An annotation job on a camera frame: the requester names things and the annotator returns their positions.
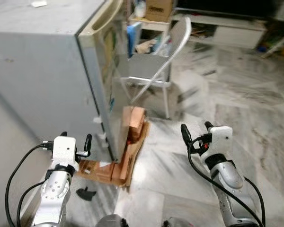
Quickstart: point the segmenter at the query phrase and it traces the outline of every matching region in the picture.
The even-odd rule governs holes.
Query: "television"
[[[178,0],[175,10],[203,15],[266,19],[274,16],[275,0]]]

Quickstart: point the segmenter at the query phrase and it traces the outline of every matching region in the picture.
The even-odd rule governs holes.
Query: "refrigerator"
[[[40,140],[63,131],[120,162],[130,121],[122,0],[0,0],[0,95]]]

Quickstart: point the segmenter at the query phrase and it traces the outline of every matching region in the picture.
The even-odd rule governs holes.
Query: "small box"
[[[151,21],[168,22],[173,0],[146,0],[145,18]]]

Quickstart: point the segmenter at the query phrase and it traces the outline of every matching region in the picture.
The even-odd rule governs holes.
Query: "black cable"
[[[21,206],[23,203],[23,199],[24,197],[27,195],[27,193],[29,193],[30,190],[36,188],[39,185],[42,185],[45,181],[42,181],[40,183],[36,183],[33,186],[29,187],[21,196],[19,204],[18,204],[18,209],[17,209],[17,227],[21,227],[21,222],[20,222],[20,212],[21,212]]]
[[[22,165],[22,163],[27,158],[27,156],[30,153],[32,153],[34,150],[36,150],[37,148],[40,148],[40,147],[43,147],[43,146],[44,146],[43,144],[39,144],[39,145],[33,147],[32,149],[30,149],[27,152],[27,154],[24,155],[24,157],[21,159],[21,161],[19,162],[19,164],[17,165],[17,167],[15,168],[15,170],[13,171],[13,173],[9,177],[9,181],[8,181],[8,184],[6,185],[6,190],[5,190],[5,213],[6,213],[6,217],[7,217],[9,226],[11,226],[11,227],[15,227],[15,225],[13,223],[13,220],[11,219],[11,216],[10,216],[10,213],[9,213],[9,187],[10,187],[11,180],[13,179],[13,177],[16,174],[17,170]]]
[[[264,206],[264,201],[261,195],[261,192],[259,191],[259,189],[257,188],[257,186],[247,177],[244,177],[244,179],[251,184],[251,186],[255,189],[255,191],[257,192],[257,195],[260,199],[260,204],[261,204],[261,213],[262,213],[262,223],[264,226],[266,226],[266,217],[265,217],[265,206]]]
[[[192,159],[191,159],[191,150],[194,149],[193,144],[198,141],[198,138],[195,139],[189,146],[188,149],[188,160],[189,163],[191,165],[191,167],[205,180],[207,180],[209,183],[211,183],[212,185],[216,186],[218,189],[220,189],[222,192],[224,192],[225,194],[227,194],[228,196],[232,197],[238,204],[240,204],[242,207],[244,207],[253,217],[254,219],[258,222],[258,224],[260,225],[260,227],[265,227],[261,220],[258,218],[258,216],[243,202],[241,201],[238,197],[236,197],[235,195],[233,195],[231,192],[229,192],[228,190],[226,190],[225,188],[223,188],[222,186],[220,186],[217,182],[213,181],[212,179],[210,179],[208,176],[206,176],[205,174],[203,174],[193,163]]]

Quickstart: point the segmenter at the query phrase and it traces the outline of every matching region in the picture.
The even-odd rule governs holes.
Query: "black screen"
[[[178,0],[177,7],[252,17],[270,17],[275,12],[274,0]]]

